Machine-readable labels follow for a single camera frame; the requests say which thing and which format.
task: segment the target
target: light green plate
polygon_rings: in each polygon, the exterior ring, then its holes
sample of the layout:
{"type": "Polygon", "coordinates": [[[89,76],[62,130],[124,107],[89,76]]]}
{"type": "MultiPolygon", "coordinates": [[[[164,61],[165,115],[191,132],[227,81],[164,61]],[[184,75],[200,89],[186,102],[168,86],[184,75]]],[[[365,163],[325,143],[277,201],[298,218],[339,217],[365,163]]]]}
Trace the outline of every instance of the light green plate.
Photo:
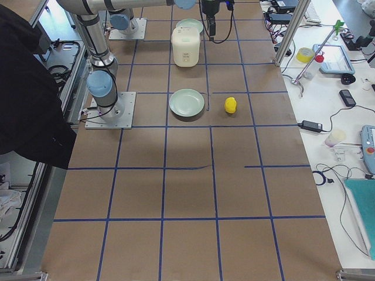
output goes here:
{"type": "Polygon", "coordinates": [[[192,117],[202,111],[204,99],[200,92],[193,89],[181,89],[171,95],[169,107],[179,116],[192,117]]]}
{"type": "Polygon", "coordinates": [[[183,20],[179,21],[176,25],[177,28],[179,28],[180,26],[184,26],[184,27],[187,27],[187,28],[194,27],[198,30],[199,33],[203,31],[202,23],[199,20],[196,20],[196,19],[183,19],[183,20]]]}

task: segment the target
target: person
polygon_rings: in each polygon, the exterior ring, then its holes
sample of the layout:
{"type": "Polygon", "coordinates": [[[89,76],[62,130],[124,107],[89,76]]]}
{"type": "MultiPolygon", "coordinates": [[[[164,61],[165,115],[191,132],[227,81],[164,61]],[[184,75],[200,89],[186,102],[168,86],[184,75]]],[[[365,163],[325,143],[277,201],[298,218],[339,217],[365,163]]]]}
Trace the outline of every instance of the person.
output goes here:
{"type": "Polygon", "coordinates": [[[64,120],[58,86],[33,51],[40,32],[0,5],[0,154],[15,151],[67,169],[76,133],[64,120]]]}

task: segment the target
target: tape roll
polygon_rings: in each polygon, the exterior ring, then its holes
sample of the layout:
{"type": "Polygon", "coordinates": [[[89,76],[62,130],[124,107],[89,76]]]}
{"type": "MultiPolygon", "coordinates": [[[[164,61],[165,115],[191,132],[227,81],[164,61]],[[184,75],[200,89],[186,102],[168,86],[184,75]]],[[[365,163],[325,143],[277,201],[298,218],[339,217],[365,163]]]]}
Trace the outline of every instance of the tape roll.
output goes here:
{"type": "Polygon", "coordinates": [[[297,53],[297,60],[301,63],[308,63],[314,56],[314,51],[309,48],[300,48],[297,53]]]}

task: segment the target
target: light blue cap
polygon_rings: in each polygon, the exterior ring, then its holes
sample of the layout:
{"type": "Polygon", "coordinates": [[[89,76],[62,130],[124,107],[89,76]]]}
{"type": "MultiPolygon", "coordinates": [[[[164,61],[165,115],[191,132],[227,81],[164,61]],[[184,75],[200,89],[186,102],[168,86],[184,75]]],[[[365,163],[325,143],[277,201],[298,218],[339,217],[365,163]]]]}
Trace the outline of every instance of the light blue cap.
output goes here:
{"type": "Polygon", "coordinates": [[[175,4],[180,9],[189,10],[195,5],[195,0],[175,0],[175,4]]]}
{"type": "Polygon", "coordinates": [[[126,28],[128,28],[130,23],[129,18],[121,13],[111,15],[110,21],[112,26],[118,30],[125,30],[126,28]]]}
{"type": "Polygon", "coordinates": [[[102,98],[108,95],[113,86],[112,77],[105,71],[97,70],[87,77],[87,88],[92,95],[102,98]]]}

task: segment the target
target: rubber duck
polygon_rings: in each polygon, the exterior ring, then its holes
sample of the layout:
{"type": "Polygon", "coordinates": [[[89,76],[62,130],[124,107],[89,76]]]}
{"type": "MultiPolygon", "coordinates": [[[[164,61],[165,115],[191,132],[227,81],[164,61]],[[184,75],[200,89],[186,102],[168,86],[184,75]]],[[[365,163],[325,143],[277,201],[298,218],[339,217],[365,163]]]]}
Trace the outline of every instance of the rubber duck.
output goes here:
{"type": "Polygon", "coordinates": [[[225,108],[225,111],[229,114],[233,114],[235,113],[236,111],[236,107],[237,107],[237,101],[235,98],[233,97],[229,97],[225,100],[225,103],[224,103],[224,108],[225,108]]]}

